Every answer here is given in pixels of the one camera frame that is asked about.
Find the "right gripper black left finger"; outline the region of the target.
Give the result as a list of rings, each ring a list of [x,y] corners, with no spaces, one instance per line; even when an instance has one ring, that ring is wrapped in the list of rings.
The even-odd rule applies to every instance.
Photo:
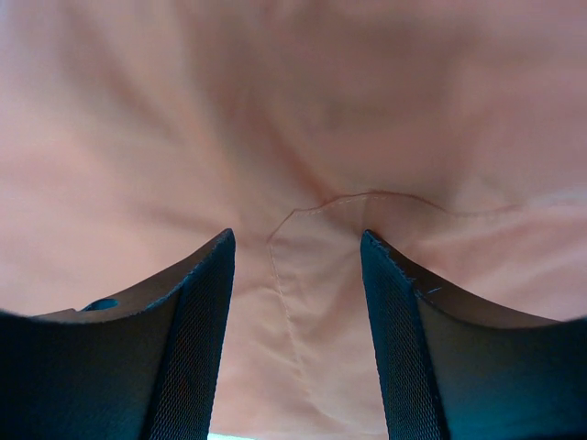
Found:
[[[235,271],[225,230],[82,310],[1,315],[4,439],[205,439]]]

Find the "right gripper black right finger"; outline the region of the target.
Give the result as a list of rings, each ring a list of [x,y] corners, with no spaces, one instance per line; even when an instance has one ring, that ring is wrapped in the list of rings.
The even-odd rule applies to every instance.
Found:
[[[372,231],[360,242],[392,439],[583,439],[586,322],[487,301]]]

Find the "orange shorts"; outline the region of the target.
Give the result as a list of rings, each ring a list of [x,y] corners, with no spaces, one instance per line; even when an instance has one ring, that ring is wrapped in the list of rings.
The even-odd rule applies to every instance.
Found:
[[[583,1],[4,1],[1,305],[84,306],[220,230],[215,432],[383,439],[370,229],[586,312]]]

